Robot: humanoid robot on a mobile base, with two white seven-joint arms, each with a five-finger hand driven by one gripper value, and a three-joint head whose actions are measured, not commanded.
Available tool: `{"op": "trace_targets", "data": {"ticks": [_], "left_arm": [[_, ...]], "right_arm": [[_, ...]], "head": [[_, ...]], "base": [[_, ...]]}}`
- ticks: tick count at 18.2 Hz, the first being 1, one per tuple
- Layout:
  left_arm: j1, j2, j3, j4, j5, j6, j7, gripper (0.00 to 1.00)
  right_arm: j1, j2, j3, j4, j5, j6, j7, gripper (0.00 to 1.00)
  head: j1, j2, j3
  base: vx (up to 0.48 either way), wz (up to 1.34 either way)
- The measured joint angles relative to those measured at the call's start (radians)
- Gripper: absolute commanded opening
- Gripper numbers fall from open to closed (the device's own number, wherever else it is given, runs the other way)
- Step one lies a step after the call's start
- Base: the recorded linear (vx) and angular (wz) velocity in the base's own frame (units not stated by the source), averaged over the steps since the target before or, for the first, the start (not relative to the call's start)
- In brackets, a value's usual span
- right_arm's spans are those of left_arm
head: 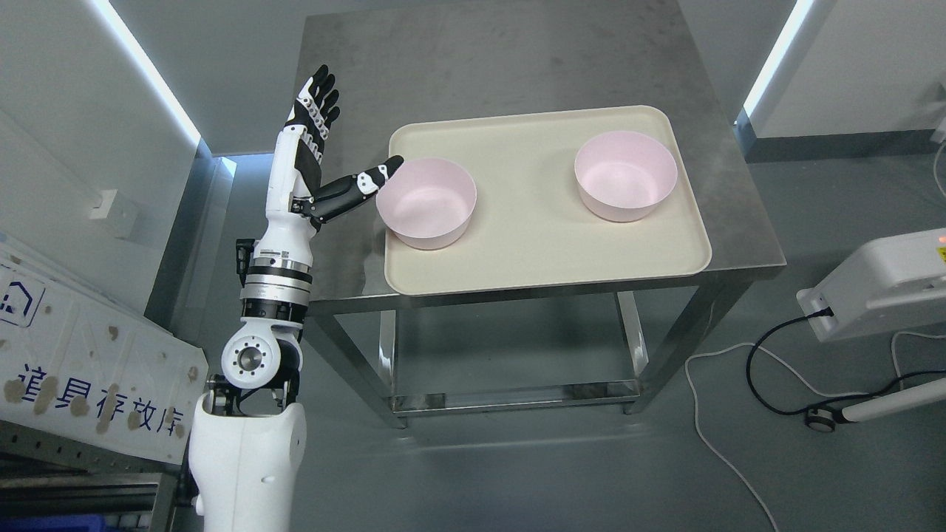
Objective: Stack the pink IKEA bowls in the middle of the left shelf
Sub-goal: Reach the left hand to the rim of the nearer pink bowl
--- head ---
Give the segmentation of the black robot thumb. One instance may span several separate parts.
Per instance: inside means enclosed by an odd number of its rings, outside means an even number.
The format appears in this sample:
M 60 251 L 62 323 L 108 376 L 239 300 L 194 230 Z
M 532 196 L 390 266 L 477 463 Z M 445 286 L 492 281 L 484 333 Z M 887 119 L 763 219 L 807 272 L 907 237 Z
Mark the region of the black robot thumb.
M 375 196 L 403 164 L 401 155 L 393 155 L 366 171 L 335 179 L 309 197 L 293 198 L 291 212 L 310 219 L 311 225 L 324 225 Z

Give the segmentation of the black white robot index finger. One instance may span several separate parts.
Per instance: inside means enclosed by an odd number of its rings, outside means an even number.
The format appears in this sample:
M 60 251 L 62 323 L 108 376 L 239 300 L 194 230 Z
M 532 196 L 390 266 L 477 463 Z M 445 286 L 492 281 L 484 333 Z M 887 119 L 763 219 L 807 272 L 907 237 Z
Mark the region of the black white robot index finger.
M 310 135 L 310 145 L 323 146 L 333 122 L 340 115 L 337 105 L 340 92 L 335 85 L 336 77 L 328 65 L 320 65 L 303 83 L 288 112 L 286 127 L 304 128 L 305 134 Z

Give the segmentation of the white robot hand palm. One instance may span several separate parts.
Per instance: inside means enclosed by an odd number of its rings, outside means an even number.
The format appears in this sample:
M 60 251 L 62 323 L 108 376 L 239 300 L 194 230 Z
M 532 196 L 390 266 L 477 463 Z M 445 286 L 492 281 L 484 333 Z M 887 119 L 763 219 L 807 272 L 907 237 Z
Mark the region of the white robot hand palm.
M 265 202 L 266 232 L 255 257 L 311 257 L 315 229 L 306 216 L 293 212 L 298 198 L 310 198 L 321 185 L 320 156 L 305 127 L 286 127 L 277 136 Z

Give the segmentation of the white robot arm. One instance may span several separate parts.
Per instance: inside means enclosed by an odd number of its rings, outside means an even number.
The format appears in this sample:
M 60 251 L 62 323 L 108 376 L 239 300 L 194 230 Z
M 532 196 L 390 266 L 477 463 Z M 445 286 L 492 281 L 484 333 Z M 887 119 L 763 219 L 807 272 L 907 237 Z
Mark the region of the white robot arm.
M 301 86 L 277 135 L 260 239 L 239 239 L 241 327 L 222 373 L 199 399 L 188 441 L 194 508 L 206 531 L 287 531 L 307 441 L 297 396 L 310 306 L 311 239 L 374 197 L 404 160 L 324 184 L 321 162 L 340 115 L 335 75 L 321 65 Z

